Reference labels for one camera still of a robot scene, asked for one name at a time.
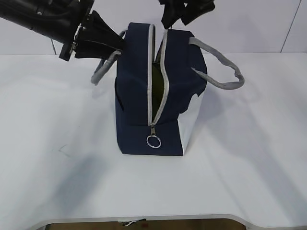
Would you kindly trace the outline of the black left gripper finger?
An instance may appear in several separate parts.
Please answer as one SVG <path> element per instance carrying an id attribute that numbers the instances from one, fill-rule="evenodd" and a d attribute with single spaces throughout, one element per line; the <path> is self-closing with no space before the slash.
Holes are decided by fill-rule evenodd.
<path id="1" fill-rule="evenodd" d="M 121 50 L 121 42 L 116 43 L 95 43 L 95 42 L 76 42 L 74 51 L 75 58 L 98 58 L 108 59 L 116 50 Z"/>
<path id="2" fill-rule="evenodd" d="M 92 11 L 81 24 L 80 44 L 122 49 L 124 40 L 105 23 L 97 11 Z"/>

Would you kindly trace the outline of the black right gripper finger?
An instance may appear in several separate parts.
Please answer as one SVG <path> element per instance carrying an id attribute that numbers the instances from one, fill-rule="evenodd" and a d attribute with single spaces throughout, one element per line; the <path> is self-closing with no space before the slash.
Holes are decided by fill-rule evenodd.
<path id="1" fill-rule="evenodd" d="M 184 25 L 189 24 L 187 18 L 188 0 L 159 0 L 164 6 L 161 22 L 164 28 L 170 28 L 177 20 L 181 20 Z"/>
<path id="2" fill-rule="evenodd" d="M 200 16 L 215 9 L 214 0 L 185 0 L 185 8 L 180 17 L 184 25 L 188 25 Z"/>

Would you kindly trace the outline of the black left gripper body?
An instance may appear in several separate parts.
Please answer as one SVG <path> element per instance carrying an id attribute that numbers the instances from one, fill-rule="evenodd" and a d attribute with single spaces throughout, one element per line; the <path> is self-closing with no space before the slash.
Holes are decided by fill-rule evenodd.
<path id="1" fill-rule="evenodd" d="M 59 54 L 59 58 L 65 61 L 70 60 L 76 44 L 76 35 L 79 27 L 89 15 L 93 4 L 93 0 L 72 0 L 68 5 L 64 18 L 69 22 L 69 25 L 65 26 L 63 29 L 66 34 L 64 36 L 64 41 L 61 42 L 63 43 L 63 47 Z"/>

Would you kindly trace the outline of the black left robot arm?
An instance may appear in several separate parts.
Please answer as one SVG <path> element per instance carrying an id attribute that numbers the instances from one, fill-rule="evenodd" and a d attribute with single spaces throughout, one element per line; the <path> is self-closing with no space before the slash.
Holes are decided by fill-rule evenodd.
<path id="1" fill-rule="evenodd" d="M 0 16 L 63 44 L 59 57 L 108 59 L 124 48 L 115 33 L 92 10 L 92 0 L 2 0 Z"/>

